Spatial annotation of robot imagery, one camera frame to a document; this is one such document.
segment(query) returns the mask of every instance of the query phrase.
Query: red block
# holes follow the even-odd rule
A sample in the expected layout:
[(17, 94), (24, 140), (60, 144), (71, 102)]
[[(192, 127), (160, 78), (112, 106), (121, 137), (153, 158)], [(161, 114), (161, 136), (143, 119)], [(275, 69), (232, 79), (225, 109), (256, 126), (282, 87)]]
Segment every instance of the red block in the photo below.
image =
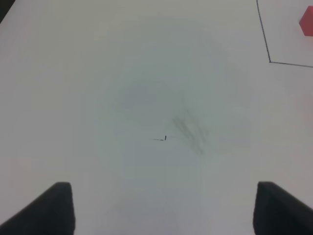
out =
[(313, 6), (309, 6), (304, 13), (300, 26), (305, 36), (313, 36)]

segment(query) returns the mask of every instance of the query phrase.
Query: black line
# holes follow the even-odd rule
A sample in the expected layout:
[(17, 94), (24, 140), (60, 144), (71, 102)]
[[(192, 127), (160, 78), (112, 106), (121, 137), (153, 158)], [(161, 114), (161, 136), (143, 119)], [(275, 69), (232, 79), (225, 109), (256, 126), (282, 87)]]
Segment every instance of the black line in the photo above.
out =
[(273, 64), (280, 64), (280, 65), (293, 65), (293, 66), (313, 68), (313, 66), (309, 66), (309, 65), (297, 65), (297, 64), (289, 64), (289, 63), (281, 63), (281, 62), (271, 62), (271, 63), (273, 63)]
[(266, 50), (267, 50), (267, 52), (268, 52), (268, 60), (269, 60), (269, 62), (270, 62), (270, 63), (273, 63), (273, 64), (280, 64), (280, 65), (292, 65), (292, 66), (313, 68), (313, 66), (309, 66), (309, 65), (298, 65), (298, 64), (290, 64), (290, 63), (282, 63), (282, 62), (273, 62), (273, 61), (271, 60), (270, 55), (269, 55), (268, 42), (267, 42), (267, 40), (266, 40), (266, 36), (265, 36), (265, 32), (264, 32), (264, 27), (263, 27), (263, 22), (262, 22), (262, 18), (261, 18), (261, 14), (260, 14), (259, 0), (256, 0), (256, 5), (257, 5), (257, 7), (258, 7), (259, 18), (260, 18), (260, 23), (261, 23), (261, 27), (262, 27), (262, 32), (263, 32), (263, 37), (264, 37), (264, 42), (265, 42)]
[(269, 55), (269, 50), (268, 50), (268, 42), (266, 41), (265, 32), (264, 32), (264, 27), (263, 27), (263, 23), (262, 23), (261, 14), (260, 14), (259, 0), (256, 0), (256, 5), (257, 5), (257, 7), (258, 7), (258, 12), (259, 12), (259, 17), (260, 17), (262, 32), (263, 32), (264, 41), (265, 41), (265, 46), (266, 46), (266, 51), (268, 52), (268, 60), (269, 60), (269, 62), (271, 63), (271, 59), (270, 59), (270, 55)]

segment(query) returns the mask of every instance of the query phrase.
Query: red cube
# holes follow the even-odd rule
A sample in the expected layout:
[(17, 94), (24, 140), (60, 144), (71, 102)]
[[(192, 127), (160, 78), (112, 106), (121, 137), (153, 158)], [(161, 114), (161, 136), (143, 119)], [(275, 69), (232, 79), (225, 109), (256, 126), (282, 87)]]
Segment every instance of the red cube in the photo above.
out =
[(305, 36), (313, 36), (313, 6), (309, 6), (304, 13), (300, 26)]

